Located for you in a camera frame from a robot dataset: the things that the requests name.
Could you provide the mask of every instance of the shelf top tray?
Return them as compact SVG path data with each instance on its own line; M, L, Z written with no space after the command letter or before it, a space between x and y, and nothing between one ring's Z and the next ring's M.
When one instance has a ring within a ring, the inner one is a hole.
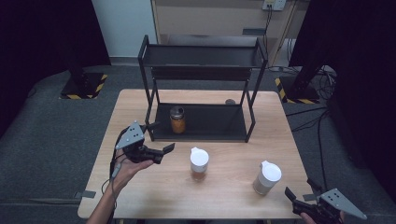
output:
M261 68L264 58L260 44L255 46L172 46L143 44L144 66Z

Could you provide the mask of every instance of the gripper camera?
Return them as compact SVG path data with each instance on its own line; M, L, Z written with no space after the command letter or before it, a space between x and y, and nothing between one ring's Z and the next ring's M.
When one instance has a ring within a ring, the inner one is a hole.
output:
M138 163L152 160L154 163L161 164L163 156L175 148L175 143L164 147L163 150L151 149L144 145L144 132L155 129L158 125L158 122L150 125L139 125L135 120L128 128L122 130L116 142L113 161L116 159L116 150L122 150L125 156L132 162Z
M361 219L367 219L367 216L338 189L331 189L322 193L321 187L316 185L311 179L308 178L307 182L313 189L320 191L320 195L316 196L317 204L298 201L288 187L285 189L286 196L292 202L294 214L307 213L318 224L342 224L341 211Z

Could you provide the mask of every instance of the glass jar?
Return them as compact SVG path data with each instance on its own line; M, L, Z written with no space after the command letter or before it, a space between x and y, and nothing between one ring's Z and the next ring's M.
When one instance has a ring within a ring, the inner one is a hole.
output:
M171 125L174 133L184 133L186 131L186 118L183 107L177 105L171 108Z

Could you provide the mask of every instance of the yellow and black tape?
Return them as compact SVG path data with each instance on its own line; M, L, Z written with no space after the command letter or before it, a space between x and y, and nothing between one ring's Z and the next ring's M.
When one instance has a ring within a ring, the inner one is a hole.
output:
M96 87L96 91L94 94L61 94L60 98L61 99L71 99L71 100L79 100L79 99L94 99L99 95L99 92L102 90L103 85L105 84L107 75L102 75L102 78L100 82L98 83L98 86Z
M320 101L316 99L289 99L285 90L283 89L282 83L280 82L279 78L275 79L275 83L277 89L279 91L280 100L283 103L290 103L290 104L319 104Z

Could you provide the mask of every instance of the small object on shelf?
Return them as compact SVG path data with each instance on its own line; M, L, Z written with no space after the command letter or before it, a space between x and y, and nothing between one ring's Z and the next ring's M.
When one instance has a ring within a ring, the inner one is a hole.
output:
M171 124L174 133L184 133L186 131L186 118L183 107L176 105L171 108Z
M225 104L226 104L226 105L236 105L236 102L235 102L235 100L233 100L233 99L227 99L227 100L225 101Z

